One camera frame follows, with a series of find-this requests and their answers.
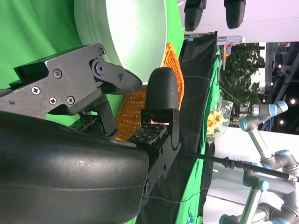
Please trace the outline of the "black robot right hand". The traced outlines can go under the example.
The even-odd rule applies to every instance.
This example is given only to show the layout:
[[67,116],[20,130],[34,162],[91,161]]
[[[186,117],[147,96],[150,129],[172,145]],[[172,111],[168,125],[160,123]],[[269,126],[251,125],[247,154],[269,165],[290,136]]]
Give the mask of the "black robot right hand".
[[174,71],[151,73],[141,126],[119,141],[107,96],[142,81],[105,52],[93,43],[16,67],[0,91],[1,223],[123,224],[167,175],[181,146]]

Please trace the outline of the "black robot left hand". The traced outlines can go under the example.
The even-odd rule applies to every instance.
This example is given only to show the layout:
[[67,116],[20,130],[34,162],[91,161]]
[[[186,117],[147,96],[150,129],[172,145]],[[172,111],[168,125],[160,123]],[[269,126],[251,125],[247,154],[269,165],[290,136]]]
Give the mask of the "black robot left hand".
[[[185,31],[194,31],[200,23],[203,11],[206,9],[206,0],[187,0],[184,7],[184,27]],[[238,28],[244,19],[246,1],[245,0],[224,0],[226,10],[226,24],[229,29]]]

